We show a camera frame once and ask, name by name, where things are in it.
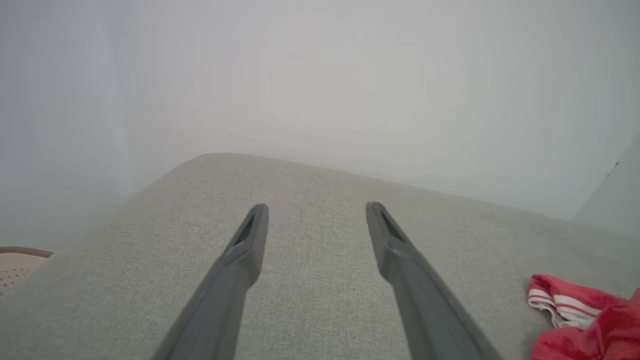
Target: red cloth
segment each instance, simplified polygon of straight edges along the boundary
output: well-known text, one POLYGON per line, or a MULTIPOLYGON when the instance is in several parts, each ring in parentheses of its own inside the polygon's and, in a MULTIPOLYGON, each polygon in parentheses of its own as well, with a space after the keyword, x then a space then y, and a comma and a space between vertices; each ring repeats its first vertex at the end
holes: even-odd
POLYGON ((531 307, 552 314, 556 329, 543 332, 533 345, 533 360, 640 359, 640 289, 629 300, 534 275, 531 307))

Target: white stripe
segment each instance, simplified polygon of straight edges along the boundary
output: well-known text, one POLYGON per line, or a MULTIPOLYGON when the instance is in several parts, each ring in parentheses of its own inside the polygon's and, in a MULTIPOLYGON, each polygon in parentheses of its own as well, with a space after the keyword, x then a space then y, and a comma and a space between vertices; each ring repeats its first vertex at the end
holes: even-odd
POLYGON ((558 307, 556 308, 557 312, 562 315, 564 318, 567 318, 564 313, 568 313, 568 314, 573 314, 575 316, 580 317, 581 319, 595 319, 595 316, 591 316, 591 315, 587 315, 581 311, 578 311, 576 309, 571 309, 569 307, 564 307, 562 305, 558 305, 558 307))
POLYGON ((538 302, 544 302, 544 303, 550 304, 553 307, 556 306, 556 303, 551 299, 541 299, 539 297, 536 297, 536 298, 533 298, 533 299, 532 298, 528 298, 527 299, 527 303, 529 304, 529 306, 533 306, 533 304, 536 304, 538 302))
POLYGON ((558 306, 560 306, 560 304, 575 306, 593 315, 598 315, 601 312, 601 310, 594 309, 593 307, 585 305, 581 301, 566 295, 554 295, 554 301, 556 302, 556 304, 558 304, 558 306))
POLYGON ((591 325, 593 320, 595 320, 595 318, 592 318, 592 317, 589 317, 589 318, 584 317, 586 315, 583 313, 580 313, 580 311, 577 311, 574 309, 568 309, 566 307, 559 307, 558 314, 563 318, 569 320, 567 322, 559 324, 559 327, 575 326, 575 327, 579 327, 582 330, 585 330, 589 327, 589 325, 591 325))
POLYGON ((558 315, 558 313, 556 313, 556 310, 553 307, 539 305, 535 306, 535 308, 540 310, 547 310, 549 313, 551 313, 551 322, 554 324, 554 327, 560 327, 559 323, 562 322, 562 318, 560 317, 560 315, 558 315))
POLYGON ((547 293, 546 291, 538 290, 538 289, 529 290, 529 296, 532 296, 532 295, 547 297, 547 298, 549 298, 549 300, 552 299, 552 297, 551 297, 551 295, 549 295, 549 293, 547 293))

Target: textured fabric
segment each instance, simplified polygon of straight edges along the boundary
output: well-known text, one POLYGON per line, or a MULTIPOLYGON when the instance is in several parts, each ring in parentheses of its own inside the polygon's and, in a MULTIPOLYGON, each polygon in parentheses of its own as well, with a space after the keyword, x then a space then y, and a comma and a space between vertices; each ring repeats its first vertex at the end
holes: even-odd
POLYGON ((583 225, 369 177, 240 154, 187 161, 0 299, 0 348, 19 359, 150 357, 252 205, 269 206, 262 273, 237 359, 408 358, 376 269, 365 203, 382 202, 505 359, 549 319, 535 273, 629 297, 638 242, 583 225))

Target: red garment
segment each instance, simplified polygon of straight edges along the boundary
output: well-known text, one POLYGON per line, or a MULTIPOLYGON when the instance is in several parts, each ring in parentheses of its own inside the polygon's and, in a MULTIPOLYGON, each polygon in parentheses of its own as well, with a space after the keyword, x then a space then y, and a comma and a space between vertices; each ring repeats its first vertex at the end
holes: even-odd
POLYGON ((533 360, 640 359, 640 289, 629 300, 534 275, 531 307, 551 312, 557 329, 545 331, 533 345, 533 360))

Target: gray sofa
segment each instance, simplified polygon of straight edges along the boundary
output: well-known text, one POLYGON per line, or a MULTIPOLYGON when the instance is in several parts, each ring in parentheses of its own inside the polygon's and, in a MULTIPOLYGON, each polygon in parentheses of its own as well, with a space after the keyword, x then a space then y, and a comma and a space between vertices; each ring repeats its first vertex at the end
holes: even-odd
POLYGON ((236 359, 407 359, 365 203, 382 202, 505 359, 548 317, 532 274, 629 297, 640 244, 516 209, 240 154, 187 161, 55 253, 0 298, 0 348, 17 359, 147 359, 236 231, 266 203, 262 273, 236 359))

